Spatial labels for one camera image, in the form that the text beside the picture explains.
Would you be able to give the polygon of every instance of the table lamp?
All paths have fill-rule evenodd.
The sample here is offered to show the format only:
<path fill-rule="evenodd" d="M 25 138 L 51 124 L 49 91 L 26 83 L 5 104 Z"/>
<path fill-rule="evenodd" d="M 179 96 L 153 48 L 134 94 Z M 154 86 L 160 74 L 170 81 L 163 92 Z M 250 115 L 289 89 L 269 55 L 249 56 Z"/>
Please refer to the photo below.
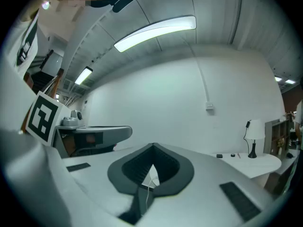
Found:
<path fill-rule="evenodd" d="M 249 140 L 254 140 L 254 143 L 252 144 L 252 150 L 250 154 L 248 155 L 249 158 L 256 158 L 256 140 L 264 139 L 265 138 L 265 124 L 260 120 L 251 120 L 250 125 L 247 128 L 247 133 L 245 138 Z"/>

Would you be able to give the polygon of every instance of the white table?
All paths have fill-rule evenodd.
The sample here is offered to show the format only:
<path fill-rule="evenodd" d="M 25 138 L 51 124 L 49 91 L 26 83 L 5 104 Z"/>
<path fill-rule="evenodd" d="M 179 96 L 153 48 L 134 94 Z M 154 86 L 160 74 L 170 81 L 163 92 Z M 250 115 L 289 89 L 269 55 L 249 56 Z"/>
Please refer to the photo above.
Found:
<path fill-rule="evenodd" d="M 246 175 L 248 178 L 254 180 L 262 187 L 264 187 L 269 173 L 277 171 L 281 167 L 281 160 L 270 154 L 258 154 L 257 158 L 249 158 L 247 153 L 235 153 L 235 157 L 231 157 L 231 153 L 222 154 L 223 158 L 218 158 L 227 164 L 231 165 L 239 172 Z M 150 178 L 148 178 L 143 184 L 148 186 L 150 179 L 153 179 L 157 175 L 155 169 L 150 170 Z M 152 181 L 153 184 L 150 187 L 154 188 L 159 185 L 159 180 Z"/>
<path fill-rule="evenodd" d="M 249 158 L 247 153 L 239 153 L 241 158 L 239 158 L 237 153 L 235 153 L 235 157 L 231 157 L 231 153 L 222 155 L 223 158 L 219 159 L 225 161 L 249 178 L 269 174 L 281 166 L 280 159 L 270 154 L 259 154 L 257 158 Z"/>

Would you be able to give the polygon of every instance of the lamp base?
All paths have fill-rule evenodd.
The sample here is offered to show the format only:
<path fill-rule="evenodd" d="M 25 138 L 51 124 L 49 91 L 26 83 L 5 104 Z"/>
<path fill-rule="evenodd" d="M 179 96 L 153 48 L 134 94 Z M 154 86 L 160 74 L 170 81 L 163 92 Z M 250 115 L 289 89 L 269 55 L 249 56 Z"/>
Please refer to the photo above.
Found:
<path fill-rule="evenodd" d="M 256 143 L 254 142 L 252 144 L 252 150 L 251 150 L 250 154 L 248 155 L 249 158 L 257 158 L 255 148 L 256 148 Z"/>

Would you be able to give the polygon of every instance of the curved ceiling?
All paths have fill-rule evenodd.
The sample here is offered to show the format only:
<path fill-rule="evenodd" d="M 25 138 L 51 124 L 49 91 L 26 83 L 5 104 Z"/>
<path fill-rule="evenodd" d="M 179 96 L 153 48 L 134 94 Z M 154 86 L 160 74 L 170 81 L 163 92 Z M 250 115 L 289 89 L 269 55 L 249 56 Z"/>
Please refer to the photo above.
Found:
<path fill-rule="evenodd" d="M 303 75 L 302 48 L 287 17 L 273 0 L 135 0 L 119 13 L 94 9 L 78 20 L 65 52 L 64 77 L 75 81 L 86 66 L 94 71 L 81 85 L 81 94 L 103 76 L 130 61 L 154 52 L 189 44 L 230 44 L 261 52 L 275 75 L 298 81 Z M 162 35 L 123 53 L 115 42 L 143 26 L 163 19 L 195 15 L 197 28 Z M 290 85 L 281 82 L 281 90 Z"/>

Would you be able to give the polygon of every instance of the wall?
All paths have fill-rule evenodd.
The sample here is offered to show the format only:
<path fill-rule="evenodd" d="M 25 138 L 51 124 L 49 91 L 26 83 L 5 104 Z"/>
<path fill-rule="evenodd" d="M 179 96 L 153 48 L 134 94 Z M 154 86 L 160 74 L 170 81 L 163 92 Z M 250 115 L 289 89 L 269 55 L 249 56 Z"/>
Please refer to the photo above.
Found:
<path fill-rule="evenodd" d="M 64 56 L 64 52 L 66 49 L 67 42 L 63 41 L 60 38 L 57 38 L 56 36 L 52 35 L 50 36 L 50 50 L 53 50 L 60 56 Z"/>
<path fill-rule="evenodd" d="M 58 70 L 61 67 L 62 63 L 62 56 L 56 54 L 55 52 L 48 58 L 46 64 L 42 68 L 42 72 L 51 75 L 56 76 L 58 73 Z"/>
<path fill-rule="evenodd" d="M 289 91 L 282 94 L 285 112 L 296 111 L 297 105 L 303 99 L 303 91 L 300 85 L 290 89 Z"/>
<path fill-rule="evenodd" d="M 82 110 L 82 104 L 83 104 L 83 97 L 77 99 L 76 101 L 73 102 L 72 105 L 70 105 L 68 108 L 70 110 L 78 110 L 81 111 Z"/>
<path fill-rule="evenodd" d="M 159 142 L 202 153 L 247 152 L 247 120 L 268 122 L 284 113 L 270 66 L 257 52 L 226 46 L 194 50 L 213 115 L 205 110 L 195 58 L 179 48 L 137 60 L 101 80 L 90 93 L 88 125 L 131 126 L 133 135 L 117 149 Z M 264 140 L 256 143 L 257 153 L 263 152 Z"/>
<path fill-rule="evenodd" d="M 37 40 L 38 40 L 38 56 L 46 56 L 49 50 L 50 42 L 42 32 L 40 26 L 37 28 Z"/>

